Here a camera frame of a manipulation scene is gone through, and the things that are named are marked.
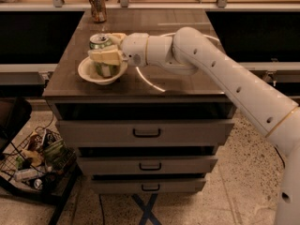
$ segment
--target white bowl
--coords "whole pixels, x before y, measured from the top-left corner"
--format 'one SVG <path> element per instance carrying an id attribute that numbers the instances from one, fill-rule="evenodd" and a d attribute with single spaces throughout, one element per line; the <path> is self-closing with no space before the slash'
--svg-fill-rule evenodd
<path id="1" fill-rule="evenodd" d="M 116 75 L 114 75 L 111 78 L 103 78 L 102 76 L 99 76 L 97 74 L 96 67 L 94 65 L 94 61 L 91 60 L 89 57 L 86 57 L 79 64 L 78 73 L 83 79 L 85 79 L 89 82 L 96 83 L 99 85 L 107 85 L 107 84 L 113 83 L 119 77 L 121 77 L 127 68 L 128 68 L 128 64 L 126 62 L 122 62 L 120 65 L 119 72 Z"/>

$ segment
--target drawer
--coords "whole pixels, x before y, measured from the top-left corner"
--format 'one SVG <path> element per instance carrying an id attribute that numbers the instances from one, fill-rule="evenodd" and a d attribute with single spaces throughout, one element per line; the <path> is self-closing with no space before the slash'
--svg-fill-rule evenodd
<path id="1" fill-rule="evenodd" d="M 174 178 L 151 180 L 92 180 L 90 187 L 98 194 L 199 192 L 205 178 Z"/>
<path id="2" fill-rule="evenodd" d="M 56 126 L 70 147 L 193 146 L 225 143 L 233 121 L 58 121 Z"/>
<path id="3" fill-rule="evenodd" d="M 210 173 L 215 156 L 202 157 L 78 157 L 85 175 Z"/>

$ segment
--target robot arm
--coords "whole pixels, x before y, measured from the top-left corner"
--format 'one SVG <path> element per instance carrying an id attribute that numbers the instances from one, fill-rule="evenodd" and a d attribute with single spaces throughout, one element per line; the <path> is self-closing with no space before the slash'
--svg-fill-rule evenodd
<path id="1" fill-rule="evenodd" d="M 298 104 L 234 62 L 198 30 L 174 37 L 132 34 L 121 45 L 128 65 L 156 65 L 177 74 L 202 69 L 246 118 L 287 158 L 277 206 L 277 225 L 300 222 L 300 110 Z"/>

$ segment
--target floor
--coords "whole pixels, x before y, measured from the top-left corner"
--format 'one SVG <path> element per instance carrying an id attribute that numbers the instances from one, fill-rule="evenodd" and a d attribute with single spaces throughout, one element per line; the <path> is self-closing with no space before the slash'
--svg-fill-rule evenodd
<path id="1" fill-rule="evenodd" d="M 52 113 L 36 109 L 13 141 L 20 143 L 37 126 L 52 121 Z M 271 225 L 274 222 L 283 162 L 249 121 L 237 111 L 226 144 L 219 148 L 214 170 L 196 194 L 158 194 L 152 213 L 168 225 Z M 0 224 L 48 224 L 54 207 L 13 198 L 0 189 Z M 145 205 L 151 195 L 137 194 Z M 139 224 L 143 210 L 132 194 L 101 195 L 80 176 L 57 224 Z M 148 219 L 145 224 L 153 223 Z"/>

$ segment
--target drawer handle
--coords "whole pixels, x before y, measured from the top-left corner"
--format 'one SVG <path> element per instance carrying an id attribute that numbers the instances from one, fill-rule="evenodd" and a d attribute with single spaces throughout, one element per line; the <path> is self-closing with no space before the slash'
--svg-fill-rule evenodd
<path id="1" fill-rule="evenodd" d="M 142 184 L 142 191 L 159 191 L 160 190 L 160 184 L 157 184 L 157 187 L 154 188 L 145 188 L 145 186 Z"/>
<path id="2" fill-rule="evenodd" d="M 161 162 L 159 162 L 158 167 L 156 165 L 142 165 L 140 162 L 139 167 L 142 171 L 159 171 L 161 170 Z"/>
<path id="3" fill-rule="evenodd" d="M 132 130 L 132 134 L 136 138 L 158 138 L 161 134 L 161 130 L 159 128 L 156 132 L 153 132 L 153 131 L 149 131 L 149 130 L 141 131 L 141 130 L 137 130 L 134 128 Z"/>

